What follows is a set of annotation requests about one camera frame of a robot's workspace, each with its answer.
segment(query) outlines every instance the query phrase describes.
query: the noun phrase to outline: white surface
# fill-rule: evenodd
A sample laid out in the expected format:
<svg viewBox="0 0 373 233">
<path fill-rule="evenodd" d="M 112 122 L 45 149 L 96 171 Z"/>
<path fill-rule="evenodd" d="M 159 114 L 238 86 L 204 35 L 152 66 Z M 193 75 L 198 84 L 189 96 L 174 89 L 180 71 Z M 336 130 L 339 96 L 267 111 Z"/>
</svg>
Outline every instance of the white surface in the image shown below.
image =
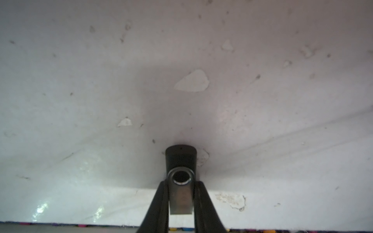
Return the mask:
<svg viewBox="0 0 373 233">
<path fill-rule="evenodd" d="M 135 233 L 137 228 L 0 224 L 6 233 Z"/>
<path fill-rule="evenodd" d="M 138 226 L 187 143 L 226 227 L 373 230 L 372 25 L 362 0 L 1 1 L 0 221 Z"/>
</svg>

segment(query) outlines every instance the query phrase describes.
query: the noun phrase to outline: clamp jaw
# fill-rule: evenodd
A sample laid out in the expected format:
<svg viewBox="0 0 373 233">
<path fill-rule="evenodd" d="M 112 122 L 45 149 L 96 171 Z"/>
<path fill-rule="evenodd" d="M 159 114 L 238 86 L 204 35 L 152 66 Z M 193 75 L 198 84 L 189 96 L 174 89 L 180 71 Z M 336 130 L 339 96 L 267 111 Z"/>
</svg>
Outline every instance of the clamp jaw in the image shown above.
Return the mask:
<svg viewBox="0 0 373 233">
<path fill-rule="evenodd" d="M 195 180 L 197 150 L 174 145 L 166 150 L 167 179 L 162 181 L 137 233 L 168 233 L 170 214 L 192 214 L 195 233 L 225 233 L 202 181 Z"/>
</svg>

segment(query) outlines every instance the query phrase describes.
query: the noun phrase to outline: keyring hole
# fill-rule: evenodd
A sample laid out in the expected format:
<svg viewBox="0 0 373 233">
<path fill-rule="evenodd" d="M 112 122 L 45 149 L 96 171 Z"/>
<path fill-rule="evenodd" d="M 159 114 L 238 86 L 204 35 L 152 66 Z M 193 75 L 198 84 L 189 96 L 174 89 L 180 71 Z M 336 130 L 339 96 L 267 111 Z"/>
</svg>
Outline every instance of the keyring hole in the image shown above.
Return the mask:
<svg viewBox="0 0 373 233">
<path fill-rule="evenodd" d="M 177 185 L 186 185 L 191 180 L 191 177 L 186 171 L 177 171 L 173 174 L 172 179 Z"/>
</svg>

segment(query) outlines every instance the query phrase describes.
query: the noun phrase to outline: paint chip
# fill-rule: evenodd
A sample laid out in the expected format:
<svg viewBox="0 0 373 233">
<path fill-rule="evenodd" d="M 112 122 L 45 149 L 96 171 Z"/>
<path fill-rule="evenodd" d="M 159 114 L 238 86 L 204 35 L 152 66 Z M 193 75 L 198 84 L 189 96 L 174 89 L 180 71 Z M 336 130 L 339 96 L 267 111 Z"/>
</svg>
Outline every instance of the paint chip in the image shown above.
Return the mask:
<svg viewBox="0 0 373 233">
<path fill-rule="evenodd" d="M 197 149 L 197 167 L 202 167 L 210 158 L 210 153 L 205 149 Z"/>
<path fill-rule="evenodd" d="M 199 92 L 206 90 L 209 83 L 205 72 L 201 69 L 197 69 L 182 78 L 173 88 L 179 91 Z"/>
<path fill-rule="evenodd" d="M 291 66 L 293 64 L 292 61 L 289 61 L 289 60 L 286 60 L 284 63 L 283 63 L 283 66 L 284 68 L 288 67 L 288 66 Z"/>
<path fill-rule="evenodd" d="M 223 203 L 228 203 L 232 209 L 238 209 L 240 212 L 245 210 L 246 198 L 237 193 L 219 193 L 215 195 L 216 199 Z"/>
<path fill-rule="evenodd" d="M 119 124 L 117 125 L 117 127 L 121 127 L 121 126 L 131 126 L 132 125 L 132 121 L 130 118 L 126 117 L 124 118 L 123 120 L 121 120 L 119 122 Z"/>
<path fill-rule="evenodd" d="M 233 51 L 233 50 L 234 50 L 234 48 L 233 48 L 233 46 L 232 46 L 232 44 L 231 44 L 230 39 L 226 40 L 226 41 L 223 43 L 223 45 L 222 45 L 222 49 L 223 49 L 223 50 L 226 50 L 226 51 Z"/>
<path fill-rule="evenodd" d="M 304 58 L 310 58 L 315 55 L 315 50 L 311 49 L 308 45 L 305 45 L 299 49 Z"/>
</svg>

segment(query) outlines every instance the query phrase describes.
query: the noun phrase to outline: black plastic cap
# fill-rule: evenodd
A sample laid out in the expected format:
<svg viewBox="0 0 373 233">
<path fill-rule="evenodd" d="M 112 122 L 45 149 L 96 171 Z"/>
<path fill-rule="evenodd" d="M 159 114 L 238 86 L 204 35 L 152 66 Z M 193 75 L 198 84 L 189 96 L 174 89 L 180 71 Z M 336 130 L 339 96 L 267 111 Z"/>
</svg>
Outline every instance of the black plastic cap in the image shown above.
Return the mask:
<svg viewBox="0 0 373 233">
<path fill-rule="evenodd" d="M 197 150 L 189 145 L 174 145 L 166 149 L 166 170 L 187 167 L 194 173 L 197 167 Z"/>
</svg>

